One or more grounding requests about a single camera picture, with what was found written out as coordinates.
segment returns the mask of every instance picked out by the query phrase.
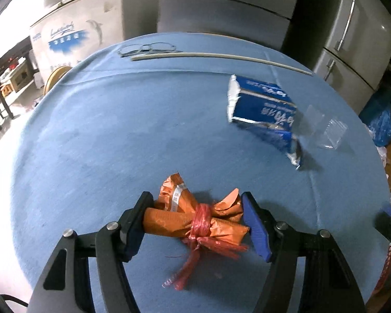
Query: blue tablecloth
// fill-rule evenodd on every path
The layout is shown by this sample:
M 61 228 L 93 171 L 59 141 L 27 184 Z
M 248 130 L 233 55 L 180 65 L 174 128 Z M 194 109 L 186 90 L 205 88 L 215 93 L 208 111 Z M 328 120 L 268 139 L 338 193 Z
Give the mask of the blue tablecloth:
M 233 188 L 251 191 L 276 219 L 315 233 L 328 229 L 367 300 L 388 242 L 372 227 L 389 190 L 374 144 L 358 117 L 321 78 L 265 64 L 214 58 L 131 62 L 126 44 L 172 43 L 181 51 L 269 59 L 299 68 L 287 56 L 211 34 L 151 34 L 101 50 L 67 73 L 23 132 L 12 189 L 14 243 L 34 285 L 64 229 L 94 232 L 132 207 L 142 191 L 156 197 L 177 171 L 199 200 L 221 200 Z M 228 124 L 231 74 L 277 83 L 297 104 L 294 132 L 304 144 L 301 170 L 274 147 Z M 298 123 L 309 105 L 348 126 L 341 146 L 307 145 Z M 126 274 L 142 312 L 251 312 L 269 268 L 253 249 L 239 261 L 203 256 L 187 291 L 163 288 L 184 263 L 174 238 L 146 235 Z M 91 262 L 94 300 L 103 312 Z M 298 272 L 291 311 L 302 286 Z

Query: wooden stick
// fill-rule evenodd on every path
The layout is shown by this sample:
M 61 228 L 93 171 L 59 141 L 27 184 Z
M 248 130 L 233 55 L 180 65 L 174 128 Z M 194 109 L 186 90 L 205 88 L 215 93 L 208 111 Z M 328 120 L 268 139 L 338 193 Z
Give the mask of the wooden stick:
M 240 56 L 240 55 L 231 55 L 231 54 L 218 54 L 218 53 L 192 53 L 192 52 L 172 52 L 172 53 L 157 53 L 157 54 L 143 54 L 143 55 L 135 55 L 131 56 L 131 61 L 141 61 L 141 60 L 151 60 L 151 59 L 166 59 L 170 57 L 215 57 L 218 59 L 233 59 L 233 60 L 242 60 L 242 61 L 250 61 L 257 62 L 263 64 L 270 64 L 272 66 L 277 66 L 285 69 L 294 70 L 296 72 L 313 75 L 313 72 L 308 72 L 303 69 L 295 68 L 292 66 L 288 66 L 283 63 L 278 63 L 274 61 L 268 61 L 263 59 L 256 59 L 254 57 L 249 56 Z

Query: red plastic string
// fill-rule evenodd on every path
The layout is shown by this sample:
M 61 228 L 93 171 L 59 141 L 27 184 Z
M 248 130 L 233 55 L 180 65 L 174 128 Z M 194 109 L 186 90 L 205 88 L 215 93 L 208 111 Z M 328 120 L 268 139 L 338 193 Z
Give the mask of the red plastic string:
M 169 279 L 164 283 L 164 286 L 174 284 L 175 289 L 178 291 L 184 289 L 190 275 L 196 267 L 197 262 L 200 259 L 201 246 L 225 257 L 231 257 L 232 259 L 239 258 L 239 255 L 235 252 L 245 252 L 248 249 L 247 246 L 244 245 L 235 245 L 208 236 L 211 226 L 211 207 L 209 205 L 198 204 L 195 211 L 191 223 L 190 235 L 188 238 L 182 239 L 182 241 L 191 249 L 190 256 L 180 271 L 172 279 Z

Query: white floor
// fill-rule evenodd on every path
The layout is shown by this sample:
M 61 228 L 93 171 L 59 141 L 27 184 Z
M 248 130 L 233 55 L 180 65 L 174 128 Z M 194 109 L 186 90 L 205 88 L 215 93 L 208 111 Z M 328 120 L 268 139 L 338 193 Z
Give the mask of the white floor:
M 29 302 L 32 288 L 19 266 L 13 247 L 10 224 L 10 183 L 13 159 L 18 149 L 23 127 L 30 117 L 33 100 L 40 91 L 32 85 L 23 97 L 18 98 L 10 109 L 15 119 L 7 118 L 0 131 L 0 294 L 9 294 Z M 15 313 L 25 313 L 26 308 L 8 302 Z

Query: crumpled orange packaging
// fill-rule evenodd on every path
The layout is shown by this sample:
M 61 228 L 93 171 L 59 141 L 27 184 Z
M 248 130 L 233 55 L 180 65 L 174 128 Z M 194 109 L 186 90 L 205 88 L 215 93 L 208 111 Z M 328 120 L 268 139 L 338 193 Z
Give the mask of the crumpled orange packaging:
M 169 176 L 163 183 L 155 208 L 148 208 L 143 218 L 145 233 L 185 238 L 198 202 L 187 189 L 180 174 Z M 239 190 L 234 189 L 211 209 L 211 227 L 208 236 L 239 245 L 249 228 L 240 225 L 243 214 Z

